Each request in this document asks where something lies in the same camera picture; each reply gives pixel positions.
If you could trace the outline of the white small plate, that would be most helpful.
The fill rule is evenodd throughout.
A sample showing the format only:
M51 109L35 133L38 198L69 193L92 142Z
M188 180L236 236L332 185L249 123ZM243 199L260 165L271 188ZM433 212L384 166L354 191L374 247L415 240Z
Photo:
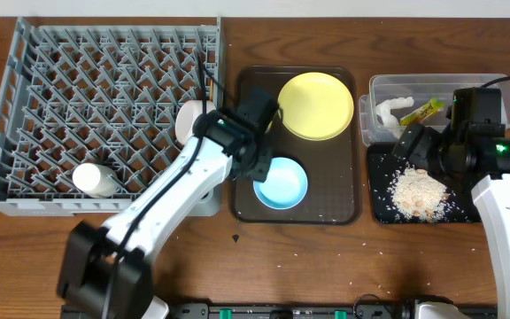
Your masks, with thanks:
M180 144L185 145L192 137L193 125L203 110L203 102L200 100L190 100L182 105L174 124L176 140Z

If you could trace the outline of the rice food scraps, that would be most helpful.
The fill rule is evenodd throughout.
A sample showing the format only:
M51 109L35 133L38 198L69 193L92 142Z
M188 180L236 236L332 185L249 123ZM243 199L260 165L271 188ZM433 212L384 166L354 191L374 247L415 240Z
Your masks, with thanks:
M389 183L390 207L407 221L437 222L444 218L450 193L426 170L405 167Z

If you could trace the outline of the light blue bowl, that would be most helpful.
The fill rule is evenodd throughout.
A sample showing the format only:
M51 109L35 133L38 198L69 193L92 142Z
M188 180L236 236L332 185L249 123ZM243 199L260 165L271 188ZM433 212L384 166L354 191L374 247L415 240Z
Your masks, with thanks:
M293 159L275 157L264 182L253 182L257 199L274 210L286 210L298 205L308 190L308 177L303 167Z

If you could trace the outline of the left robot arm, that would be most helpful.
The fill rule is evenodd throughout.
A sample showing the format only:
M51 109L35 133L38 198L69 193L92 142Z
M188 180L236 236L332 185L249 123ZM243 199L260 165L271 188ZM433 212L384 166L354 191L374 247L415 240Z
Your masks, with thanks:
M92 318L165 318L152 267L194 206L228 177L263 182L272 159L265 134L277 100L255 88L237 107L200 114L177 159L146 191L99 227L71 231L57 295Z

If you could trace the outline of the white cup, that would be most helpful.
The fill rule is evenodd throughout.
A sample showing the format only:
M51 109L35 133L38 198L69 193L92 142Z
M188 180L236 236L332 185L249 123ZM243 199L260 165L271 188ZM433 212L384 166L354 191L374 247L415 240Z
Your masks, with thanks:
M76 188L92 198L110 197L118 189L114 182L114 171L102 165L83 163L73 171Z

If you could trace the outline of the yellow plate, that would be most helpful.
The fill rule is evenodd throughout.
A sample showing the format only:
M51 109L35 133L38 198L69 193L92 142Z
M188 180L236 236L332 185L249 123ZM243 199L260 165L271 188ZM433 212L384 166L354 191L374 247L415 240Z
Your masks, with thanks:
M290 79L278 96L283 125L295 136L323 141L341 134L352 122L353 96L330 74L310 72Z

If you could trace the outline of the green orange snack wrapper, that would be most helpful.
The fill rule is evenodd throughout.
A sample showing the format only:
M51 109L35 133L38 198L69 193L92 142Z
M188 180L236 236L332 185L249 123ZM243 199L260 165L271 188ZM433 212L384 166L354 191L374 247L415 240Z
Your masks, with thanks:
M414 122L423 122L428 117L442 111L445 107L445 102L437 98L431 98L426 104L415 109L411 113L399 119L401 126L408 126Z

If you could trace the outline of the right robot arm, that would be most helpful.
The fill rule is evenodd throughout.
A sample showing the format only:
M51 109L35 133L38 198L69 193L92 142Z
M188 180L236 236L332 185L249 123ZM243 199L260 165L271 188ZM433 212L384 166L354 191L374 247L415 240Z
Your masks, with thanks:
M442 132L409 124L393 153L473 201L483 223L498 293L498 317L510 318L510 139L501 92L457 89Z

